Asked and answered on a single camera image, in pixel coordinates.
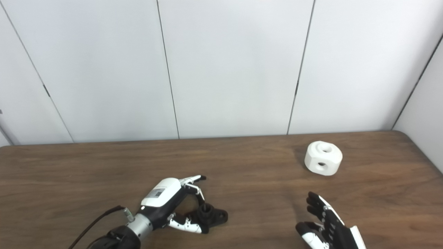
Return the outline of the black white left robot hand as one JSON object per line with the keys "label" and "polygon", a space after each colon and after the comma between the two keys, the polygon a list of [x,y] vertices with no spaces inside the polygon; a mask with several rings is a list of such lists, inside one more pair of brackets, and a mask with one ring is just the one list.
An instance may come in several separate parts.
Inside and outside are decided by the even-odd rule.
{"label": "black white left robot hand", "polygon": [[195,182],[206,180],[204,175],[190,176],[182,179],[165,178],[161,180],[141,202],[138,214],[145,216],[152,227],[157,230],[170,226],[190,233],[208,234],[209,228],[190,216],[175,213],[175,209],[189,194],[195,195],[199,205],[205,203],[204,195]]}

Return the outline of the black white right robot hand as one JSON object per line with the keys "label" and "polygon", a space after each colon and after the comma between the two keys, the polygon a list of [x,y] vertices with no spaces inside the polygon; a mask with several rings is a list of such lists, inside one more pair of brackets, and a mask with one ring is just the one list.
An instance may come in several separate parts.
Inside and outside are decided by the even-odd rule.
{"label": "black white right robot hand", "polygon": [[309,191],[307,211],[320,223],[298,222],[296,231],[311,249],[365,249],[357,226],[347,227],[335,209],[320,195]]}

